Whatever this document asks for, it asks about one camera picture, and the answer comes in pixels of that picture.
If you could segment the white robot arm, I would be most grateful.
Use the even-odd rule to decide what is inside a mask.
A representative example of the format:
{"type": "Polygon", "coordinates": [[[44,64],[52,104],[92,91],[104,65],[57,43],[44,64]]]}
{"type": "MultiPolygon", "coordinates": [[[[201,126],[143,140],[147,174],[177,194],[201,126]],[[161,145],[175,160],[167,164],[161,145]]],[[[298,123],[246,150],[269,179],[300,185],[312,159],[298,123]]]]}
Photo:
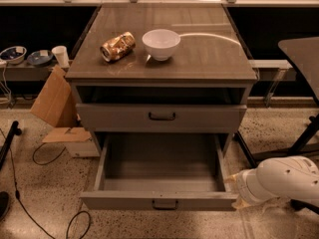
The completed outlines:
{"type": "Polygon", "coordinates": [[[309,158],[289,156],[267,158],[256,168],[229,175],[224,183],[233,183],[239,196],[235,209],[259,205],[283,197],[319,207],[319,169],[309,158]]]}

